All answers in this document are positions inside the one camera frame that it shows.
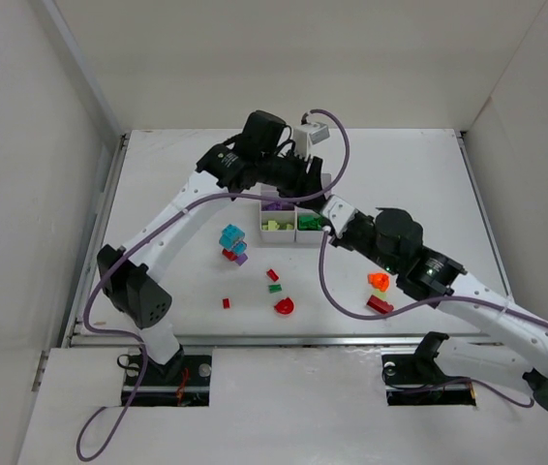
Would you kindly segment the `purple lego plate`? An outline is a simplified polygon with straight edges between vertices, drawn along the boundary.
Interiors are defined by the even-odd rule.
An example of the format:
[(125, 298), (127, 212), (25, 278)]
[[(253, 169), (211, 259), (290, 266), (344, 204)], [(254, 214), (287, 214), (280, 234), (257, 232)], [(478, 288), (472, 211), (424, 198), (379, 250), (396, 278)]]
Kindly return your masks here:
[(289, 202), (283, 201), (265, 201), (261, 204), (261, 211), (292, 211), (295, 206)]

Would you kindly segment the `small red lego brick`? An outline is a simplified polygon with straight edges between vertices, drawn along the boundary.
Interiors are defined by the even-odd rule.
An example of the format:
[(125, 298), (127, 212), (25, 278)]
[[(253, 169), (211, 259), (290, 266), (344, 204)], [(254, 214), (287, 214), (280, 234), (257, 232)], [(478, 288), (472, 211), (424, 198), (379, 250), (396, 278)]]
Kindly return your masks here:
[(268, 269), (267, 272), (266, 272), (266, 275), (269, 277), (269, 279), (272, 282), (278, 282), (279, 279), (280, 279), (278, 274), (273, 269)]

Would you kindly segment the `lime green lego brick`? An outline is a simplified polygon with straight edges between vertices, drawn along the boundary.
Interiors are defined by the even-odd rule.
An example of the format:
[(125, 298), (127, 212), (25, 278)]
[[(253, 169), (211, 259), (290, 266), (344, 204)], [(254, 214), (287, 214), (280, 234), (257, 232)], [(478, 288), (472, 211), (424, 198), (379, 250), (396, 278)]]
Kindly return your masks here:
[(274, 221), (274, 220), (269, 220), (267, 223), (265, 223), (262, 226), (262, 229), (264, 231), (269, 231), (269, 232), (278, 231), (280, 228), (281, 228), (281, 225), (277, 221)]

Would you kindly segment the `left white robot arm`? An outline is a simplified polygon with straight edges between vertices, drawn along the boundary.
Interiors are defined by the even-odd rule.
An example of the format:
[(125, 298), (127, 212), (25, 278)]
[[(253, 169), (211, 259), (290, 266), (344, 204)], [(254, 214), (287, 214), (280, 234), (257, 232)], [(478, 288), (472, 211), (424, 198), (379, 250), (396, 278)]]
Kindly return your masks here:
[(311, 148), (328, 139), (323, 123), (303, 118), (288, 124), (263, 110), (252, 112), (237, 135), (212, 146), (167, 207), (119, 248), (105, 245), (97, 255), (101, 291), (132, 321), (142, 345), (142, 366), (162, 378), (180, 369), (183, 348), (169, 317), (171, 295), (161, 280), (178, 252), (213, 215), (236, 199), (251, 199), (258, 183), (279, 198), (320, 210), (325, 203), (322, 160)]

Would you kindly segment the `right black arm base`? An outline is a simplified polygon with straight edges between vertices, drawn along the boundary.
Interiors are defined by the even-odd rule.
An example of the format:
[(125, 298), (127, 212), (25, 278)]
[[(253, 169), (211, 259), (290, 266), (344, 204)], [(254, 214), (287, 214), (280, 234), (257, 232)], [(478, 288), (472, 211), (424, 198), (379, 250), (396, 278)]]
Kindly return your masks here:
[(444, 375), (436, 364), (439, 349), (449, 339), (445, 333), (432, 331), (409, 354), (381, 356), (388, 406), (476, 406), (472, 385), (447, 385), (455, 377)]

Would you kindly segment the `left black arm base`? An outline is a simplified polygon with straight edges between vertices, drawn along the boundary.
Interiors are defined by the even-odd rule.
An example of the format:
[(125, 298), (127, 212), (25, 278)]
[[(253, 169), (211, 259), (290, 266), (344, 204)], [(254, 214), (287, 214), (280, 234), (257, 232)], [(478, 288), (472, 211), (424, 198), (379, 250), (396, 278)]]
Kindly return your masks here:
[(120, 392), (122, 406), (135, 407), (207, 407), (210, 401), (212, 355), (185, 354), (171, 360), (170, 369), (150, 360), (141, 383), (137, 381), (143, 364), (141, 350), (130, 350), (117, 357), (124, 371)]

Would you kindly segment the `red round lego piece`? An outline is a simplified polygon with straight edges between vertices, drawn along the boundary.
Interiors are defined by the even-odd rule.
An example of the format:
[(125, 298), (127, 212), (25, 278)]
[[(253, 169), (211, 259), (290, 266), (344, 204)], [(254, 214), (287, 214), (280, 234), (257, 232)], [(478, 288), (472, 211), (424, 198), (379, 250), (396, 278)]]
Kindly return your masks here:
[(281, 316), (288, 316), (294, 312), (295, 304), (290, 297), (279, 300), (274, 305), (275, 312)]

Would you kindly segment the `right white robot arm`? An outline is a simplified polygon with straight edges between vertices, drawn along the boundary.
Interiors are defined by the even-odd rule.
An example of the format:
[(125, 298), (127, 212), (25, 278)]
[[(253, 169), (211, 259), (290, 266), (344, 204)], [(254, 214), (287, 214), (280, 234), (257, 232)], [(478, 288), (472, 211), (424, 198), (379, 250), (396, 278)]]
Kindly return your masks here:
[(492, 291), (460, 263), (423, 243), (423, 228), (399, 208), (376, 215), (342, 200), (322, 212), (324, 245), (356, 252), (394, 276), (411, 304), (373, 314), (374, 320), (430, 306), (494, 340), (475, 346), (443, 332), (428, 332), (415, 352), (399, 356), (396, 389), (409, 396), (467, 380), (507, 387), (548, 412), (548, 321)]

